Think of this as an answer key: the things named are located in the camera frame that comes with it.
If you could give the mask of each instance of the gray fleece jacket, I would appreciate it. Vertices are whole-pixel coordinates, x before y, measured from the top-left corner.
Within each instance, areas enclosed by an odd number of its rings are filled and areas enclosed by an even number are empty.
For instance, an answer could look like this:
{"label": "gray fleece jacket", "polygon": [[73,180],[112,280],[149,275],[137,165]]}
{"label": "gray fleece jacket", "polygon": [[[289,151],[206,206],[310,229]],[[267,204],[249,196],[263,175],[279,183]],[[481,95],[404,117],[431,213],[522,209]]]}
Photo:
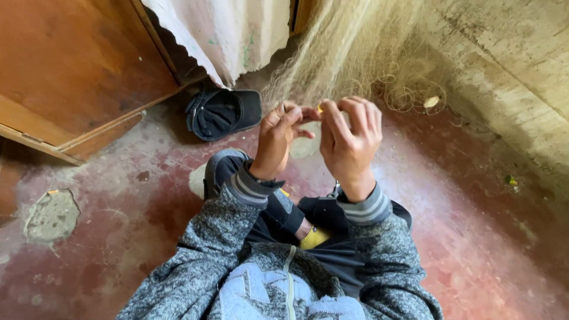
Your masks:
{"label": "gray fleece jacket", "polygon": [[364,267],[360,300],[315,258],[288,244],[244,243],[275,189],[246,168],[207,200],[176,254],[152,271],[117,319],[442,319],[406,222],[376,186],[367,200],[339,202]]}

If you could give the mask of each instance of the jacket sleeve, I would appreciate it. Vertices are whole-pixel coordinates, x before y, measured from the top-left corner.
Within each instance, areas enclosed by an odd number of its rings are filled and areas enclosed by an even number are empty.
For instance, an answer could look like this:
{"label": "jacket sleeve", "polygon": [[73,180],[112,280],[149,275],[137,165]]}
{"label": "jacket sleeve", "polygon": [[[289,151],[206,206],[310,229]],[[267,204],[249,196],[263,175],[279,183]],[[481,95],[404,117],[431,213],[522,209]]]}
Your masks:
{"label": "jacket sleeve", "polygon": [[393,214],[391,200],[378,184],[363,202],[340,194],[349,230],[364,266],[356,275],[364,284],[360,302],[368,319],[443,319],[437,300],[420,282],[425,271],[407,222]]}
{"label": "jacket sleeve", "polygon": [[237,253],[274,190],[241,167],[218,198],[205,202],[175,255],[142,281],[117,319],[200,319],[219,282],[238,265]]}

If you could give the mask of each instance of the red painted floor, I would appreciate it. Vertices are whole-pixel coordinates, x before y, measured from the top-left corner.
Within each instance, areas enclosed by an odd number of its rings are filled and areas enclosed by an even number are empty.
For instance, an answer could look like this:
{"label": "red painted floor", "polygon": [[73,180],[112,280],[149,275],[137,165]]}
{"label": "red painted floor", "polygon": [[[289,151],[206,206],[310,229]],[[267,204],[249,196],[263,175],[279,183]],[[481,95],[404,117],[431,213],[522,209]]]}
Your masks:
{"label": "red painted floor", "polygon": [[[260,89],[268,71],[246,75]],[[0,318],[110,319],[152,268],[169,258],[202,201],[190,172],[216,151],[256,149],[258,129],[199,143],[184,128],[187,96],[146,118],[82,167],[32,152],[17,187],[21,219],[0,229]],[[492,133],[445,111],[384,112],[373,162],[386,193],[411,211],[424,286],[447,319],[569,319],[569,222],[560,199]],[[519,192],[504,183],[512,174]],[[321,156],[292,159],[283,175],[294,195],[333,185]],[[77,228],[51,246],[27,244],[29,208],[47,190],[70,188]]]}

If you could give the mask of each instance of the cabinet door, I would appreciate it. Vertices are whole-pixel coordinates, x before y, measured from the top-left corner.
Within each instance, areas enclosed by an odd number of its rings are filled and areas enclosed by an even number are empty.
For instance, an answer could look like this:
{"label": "cabinet door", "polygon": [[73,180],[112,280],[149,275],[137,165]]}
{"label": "cabinet door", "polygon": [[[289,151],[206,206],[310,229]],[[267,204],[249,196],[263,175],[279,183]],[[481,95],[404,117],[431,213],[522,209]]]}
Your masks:
{"label": "cabinet door", "polygon": [[56,147],[178,89],[129,0],[2,0],[0,44],[0,124]]}

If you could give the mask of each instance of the zipper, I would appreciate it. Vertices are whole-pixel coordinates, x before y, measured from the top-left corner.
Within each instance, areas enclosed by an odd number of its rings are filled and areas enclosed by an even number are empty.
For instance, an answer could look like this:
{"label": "zipper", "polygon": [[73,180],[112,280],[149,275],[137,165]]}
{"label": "zipper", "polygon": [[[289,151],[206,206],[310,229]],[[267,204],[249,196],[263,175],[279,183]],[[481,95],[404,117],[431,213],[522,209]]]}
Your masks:
{"label": "zipper", "polygon": [[288,257],[284,262],[283,271],[286,272],[288,278],[288,293],[286,296],[286,305],[288,308],[288,318],[289,320],[296,320],[296,314],[294,313],[294,307],[292,303],[294,302],[294,280],[292,279],[292,275],[288,272],[288,266],[296,253],[296,247],[292,245],[290,247],[290,252],[288,253]]}

